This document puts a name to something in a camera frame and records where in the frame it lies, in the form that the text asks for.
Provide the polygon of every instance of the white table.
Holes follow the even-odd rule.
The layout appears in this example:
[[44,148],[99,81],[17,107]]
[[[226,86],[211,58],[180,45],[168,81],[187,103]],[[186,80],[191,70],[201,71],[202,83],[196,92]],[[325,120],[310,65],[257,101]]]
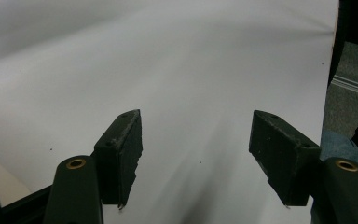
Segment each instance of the white table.
[[319,144],[336,13],[337,0],[0,0],[0,163],[36,191],[139,108],[137,179],[105,223],[310,223],[248,144],[255,109]]

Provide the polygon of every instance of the blue fabric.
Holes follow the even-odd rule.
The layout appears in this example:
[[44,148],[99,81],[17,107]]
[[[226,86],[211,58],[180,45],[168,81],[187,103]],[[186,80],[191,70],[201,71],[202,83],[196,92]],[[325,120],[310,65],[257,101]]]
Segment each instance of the blue fabric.
[[346,136],[323,130],[321,147],[322,161],[330,157],[340,157],[358,162],[358,147]]

